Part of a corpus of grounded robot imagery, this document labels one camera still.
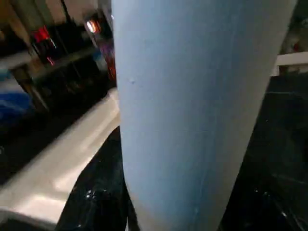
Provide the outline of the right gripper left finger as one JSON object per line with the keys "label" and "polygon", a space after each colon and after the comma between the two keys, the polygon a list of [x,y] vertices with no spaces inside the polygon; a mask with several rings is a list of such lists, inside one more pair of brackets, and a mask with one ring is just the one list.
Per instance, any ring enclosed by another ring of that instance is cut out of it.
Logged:
{"label": "right gripper left finger", "polygon": [[116,127],[80,173],[55,230],[124,231],[127,217],[120,128]]}

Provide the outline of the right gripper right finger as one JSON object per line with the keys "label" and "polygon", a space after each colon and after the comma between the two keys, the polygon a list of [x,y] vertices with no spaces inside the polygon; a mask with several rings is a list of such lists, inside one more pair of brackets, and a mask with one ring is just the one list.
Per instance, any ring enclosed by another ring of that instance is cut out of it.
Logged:
{"label": "right gripper right finger", "polygon": [[249,145],[220,231],[306,231],[308,145]]}

